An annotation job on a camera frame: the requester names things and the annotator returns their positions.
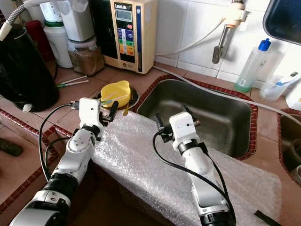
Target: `sink basin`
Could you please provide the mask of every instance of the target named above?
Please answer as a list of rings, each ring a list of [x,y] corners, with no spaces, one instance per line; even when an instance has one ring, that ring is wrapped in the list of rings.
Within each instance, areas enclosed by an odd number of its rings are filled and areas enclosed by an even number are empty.
[[[183,111],[182,104],[200,120],[197,134],[208,147],[236,158],[248,152],[252,109],[246,103],[207,93],[183,81],[166,79],[158,82],[137,113],[153,120],[159,113],[163,123],[168,124],[170,116]]]
[[[299,121],[301,121],[301,115],[292,114],[292,116]],[[294,123],[292,120],[288,119],[285,116],[280,118],[281,126],[281,137],[282,137],[282,152],[283,152],[283,161],[287,171],[292,171],[298,166],[294,160],[291,159],[289,150],[291,148],[291,143],[298,138],[301,138],[301,128],[299,125]]]

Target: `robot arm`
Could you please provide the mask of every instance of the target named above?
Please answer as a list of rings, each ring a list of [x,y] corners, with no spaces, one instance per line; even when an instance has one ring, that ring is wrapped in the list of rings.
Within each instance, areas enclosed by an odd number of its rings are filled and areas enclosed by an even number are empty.
[[[81,183],[96,141],[104,126],[113,121],[118,102],[109,116],[100,111],[100,101],[82,98],[79,101],[80,129],[66,145],[66,152],[41,191],[13,219],[10,226],[62,226],[71,206],[71,198]]]
[[[210,180],[216,186],[214,165],[199,147],[200,138],[196,134],[195,123],[188,112],[182,112],[170,117],[170,125],[163,126],[159,116],[156,116],[159,132],[163,141],[173,139],[173,148],[179,151],[185,161],[185,167]],[[229,206],[223,196],[211,185],[189,174],[192,183],[198,216],[203,226],[232,226],[235,225]]]

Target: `yellow lid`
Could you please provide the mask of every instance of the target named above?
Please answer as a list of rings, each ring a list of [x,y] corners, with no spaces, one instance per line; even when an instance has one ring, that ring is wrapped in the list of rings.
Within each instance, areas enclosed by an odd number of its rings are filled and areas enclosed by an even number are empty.
[[[130,83],[126,80],[111,83],[104,86],[100,93],[102,95],[101,101],[112,100],[111,103],[104,105],[104,107],[111,107],[115,100],[119,103],[118,107],[123,107],[131,98]]]

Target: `red container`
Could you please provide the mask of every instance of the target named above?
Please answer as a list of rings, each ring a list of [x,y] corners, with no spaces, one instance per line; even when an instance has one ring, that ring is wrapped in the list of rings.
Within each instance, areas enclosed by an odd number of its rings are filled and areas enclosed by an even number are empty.
[[[54,60],[55,56],[52,53],[50,44],[47,40],[46,34],[43,31],[41,22],[38,20],[32,20],[26,23],[27,32],[32,37],[35,45],[42,55],[44,61]]]

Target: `blue bottle cap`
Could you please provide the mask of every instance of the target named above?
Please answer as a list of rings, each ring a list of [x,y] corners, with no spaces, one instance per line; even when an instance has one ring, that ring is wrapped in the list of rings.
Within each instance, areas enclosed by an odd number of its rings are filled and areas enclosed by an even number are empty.
[[[269,41],[269,39],[262,40],[258,49],[261,51],[267,51],[269,49],[270,45],[271,45],[271,42]]]

